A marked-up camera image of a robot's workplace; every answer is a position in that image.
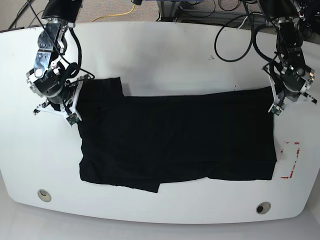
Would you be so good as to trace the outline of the black t-shirt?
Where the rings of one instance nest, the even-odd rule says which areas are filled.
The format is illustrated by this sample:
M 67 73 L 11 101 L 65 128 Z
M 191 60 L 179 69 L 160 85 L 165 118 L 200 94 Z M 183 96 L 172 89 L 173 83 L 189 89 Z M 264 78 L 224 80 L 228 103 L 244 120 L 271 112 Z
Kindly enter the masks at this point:
M 120 78 L 85 81 L 80 179 L 152 193 L 203 178 L 269 181 L 277 162 L 272 101 L 270 87 L 126 96 Z

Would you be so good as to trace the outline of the red tape rectangle marking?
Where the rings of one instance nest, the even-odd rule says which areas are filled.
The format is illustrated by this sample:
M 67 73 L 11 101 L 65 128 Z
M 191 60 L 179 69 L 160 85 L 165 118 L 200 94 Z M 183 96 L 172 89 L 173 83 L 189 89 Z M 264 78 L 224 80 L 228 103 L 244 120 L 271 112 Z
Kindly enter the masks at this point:
M 300 142 L 286 141 L 280 152 L 279 172 L 280 179 L 291 179 L 299 158 Z

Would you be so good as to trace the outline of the left table grommet hole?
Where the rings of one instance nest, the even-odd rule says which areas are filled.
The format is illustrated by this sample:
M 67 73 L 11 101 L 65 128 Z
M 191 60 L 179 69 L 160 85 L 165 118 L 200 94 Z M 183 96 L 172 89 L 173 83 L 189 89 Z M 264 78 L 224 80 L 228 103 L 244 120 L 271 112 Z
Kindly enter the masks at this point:
M 51 195 L 44 189 L 39 189 L 37 191 L 38 197 L 45 203 L 49 203 L 52 200 Z

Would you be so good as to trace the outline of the table grommet hole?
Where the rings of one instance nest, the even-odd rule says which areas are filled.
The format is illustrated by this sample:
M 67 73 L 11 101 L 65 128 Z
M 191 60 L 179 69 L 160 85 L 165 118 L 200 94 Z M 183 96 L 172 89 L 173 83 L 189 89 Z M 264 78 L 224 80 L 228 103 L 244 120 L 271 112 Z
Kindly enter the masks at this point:
M 259 215 L 266 214 L 271 209 L 271 203 L 270 202 L 262 202 L 256 207 L 256 213 Z
M 37 191 L 38 197 L 45 203 L 49 203 L 52 200 L 51 195 L 44 189 L 39 189 Z

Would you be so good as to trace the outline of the right table grommet hole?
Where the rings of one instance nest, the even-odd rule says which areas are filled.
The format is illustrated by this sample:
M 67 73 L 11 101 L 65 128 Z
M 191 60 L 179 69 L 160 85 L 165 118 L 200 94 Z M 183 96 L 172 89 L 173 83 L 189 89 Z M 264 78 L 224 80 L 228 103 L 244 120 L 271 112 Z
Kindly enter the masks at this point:
M 270 202 L 262 202 L 256 207 L 256 213 L 259 215 L 266 214 L 271 209 L 271 203 Z

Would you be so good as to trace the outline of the aluminium frame stand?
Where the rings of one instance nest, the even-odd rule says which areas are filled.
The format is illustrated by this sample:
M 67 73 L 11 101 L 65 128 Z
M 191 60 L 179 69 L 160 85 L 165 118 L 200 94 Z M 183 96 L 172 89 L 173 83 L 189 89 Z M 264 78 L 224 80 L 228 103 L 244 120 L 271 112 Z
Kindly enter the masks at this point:
M 244 12 L 241 0 L 158 0 L 159 20 L 222 24 Z

